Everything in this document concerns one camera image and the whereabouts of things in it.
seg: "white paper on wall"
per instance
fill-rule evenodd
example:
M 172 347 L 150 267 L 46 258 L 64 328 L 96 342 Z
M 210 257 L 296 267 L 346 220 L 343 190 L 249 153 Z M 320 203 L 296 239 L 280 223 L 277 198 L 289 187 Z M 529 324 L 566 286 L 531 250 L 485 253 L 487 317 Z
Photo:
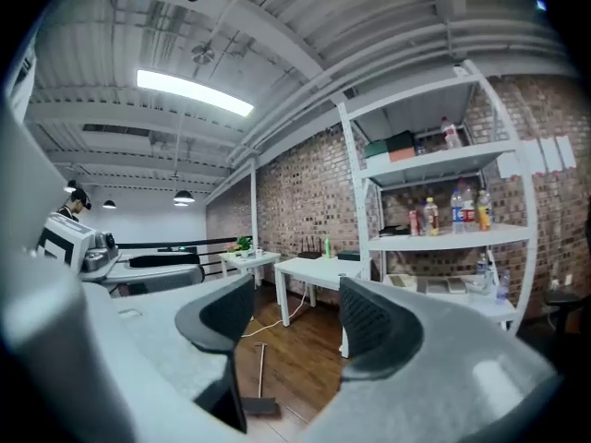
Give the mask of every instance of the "white paper on wall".
M 537 143 L 537 139 L 528 139 L 524 141 L 525 155 L 532 175 L 544 175 L 546 173 L 546 164 L 542 156 L 542 150 Z
M 521 173 L 519 162 L 517 162 L 514 152 L 503 152 L 497 158 L 497 165 L 499 166 L 499 174 L 502 179 L 511 179 Z
M 562 161 L 566 169 L 574 169 L 576 167 L 576 159 L 574 158 L 573 147 L 569 137 L 556 137 L 558 149 L 561 151 Z
M 557 173 L 562 170 L 561 155 L 558 153 L 558 148 L 554 142 L 554 137 L 540 139 L 542 150 L 544 151 L 544 158 L 546 158 L 546 165 L 548 171 Z

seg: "brick wall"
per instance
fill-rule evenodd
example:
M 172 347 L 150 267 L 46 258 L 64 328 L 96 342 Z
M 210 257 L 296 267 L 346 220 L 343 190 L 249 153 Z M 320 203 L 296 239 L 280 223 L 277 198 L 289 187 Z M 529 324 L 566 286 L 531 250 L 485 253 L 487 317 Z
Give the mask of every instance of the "brick wall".
M 591 262 L 586 247 L 584 222 L 591 190 L 589 125 L 591 110 L 585 95 L 568 78 L 494 78 L 493 87 L 506 104 L 521 138 L 568 135 L 577 168 L 572 172 L 535 177 L 539 241 L 536 276 L 528 316 L 541 312 L 541 296 L 552 276 L 561 281 L 573 275 L 575 289 L 591 292 Z M 475 143 L 490 138 L 491 111 L 483 93 L 476 92 L 466 117 Z M 425 140 L 428 149 L 442 143 L 438 136 Z M 525 224 L 525 201 L 520 179 L 500 179 L 496 163 L 484 172 L 493 199 L 495 222 Z M 477 188 L 477 179 L 466 179 Z M 410 208 L 433 196 L 440 207 L 443 226 L 451 223 L 450 195 L 455 182 L 411 187 L 384 193 L 387 224 L 407 221 Z M 249 183 L 243 181 L 208 207 L 208 237 L 235 234 L 250 229 Z M 355 199 L 340 127 L 328 129 L 277 157 L 258 170 L 259 243 L 261 247 L 294 257 L 306 236 L 323 239 L 328 235 L 334 251 L 357 249 Z M 378 211 L 372 189 L 368 196 L 369 232 L 377 231 Z M 389 272 L 450 275 L 474 270 L 479 251 L 460 250 L 431 253 L 389 253 Z M 525 244 L 494 248 L 499 269 L 512 273 L 511 299 L 519 296 L 525 266 Z M 265 278 L 273 281 L 268 268 Z M 299 284 L 290 287 L 299 289 Z M 326 291 L 320 300 L 338 301 Z

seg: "white wall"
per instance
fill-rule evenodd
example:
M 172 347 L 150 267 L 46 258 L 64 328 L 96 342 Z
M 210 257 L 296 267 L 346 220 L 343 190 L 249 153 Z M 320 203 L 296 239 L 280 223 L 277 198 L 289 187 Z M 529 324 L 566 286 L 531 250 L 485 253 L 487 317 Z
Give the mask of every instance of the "white wall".
M 92 210 L 81 213 L 81 223 L 111 232 L 117 243 L 165 243 L 206 239 L 205 203 L 188 207 L 173 204 L 173 192 L 97 188 L 89 191 Z M 111 199 L 116 210 L 103 209 Z

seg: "rectangular ceiling light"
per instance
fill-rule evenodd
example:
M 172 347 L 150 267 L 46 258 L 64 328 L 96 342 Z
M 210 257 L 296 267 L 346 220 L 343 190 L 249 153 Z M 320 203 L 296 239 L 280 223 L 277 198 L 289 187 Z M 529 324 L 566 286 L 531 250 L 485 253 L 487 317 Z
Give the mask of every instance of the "rectangular ceiling light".
M 138 70 L 138 87 L 141 89 L 159 90 L 180 95 L 181 97 L 199 100 L 200 102 L 215 105 L 216 107 L 224 108 L 224 110 L 242 116 L 247 116 L 254 108 L 249 103 L 242 102 L 218 90 L 210 89 L 190 80 L 166 76 L 165 74 L 159 74 L 158 72 L 151 72 L 149 70 Z

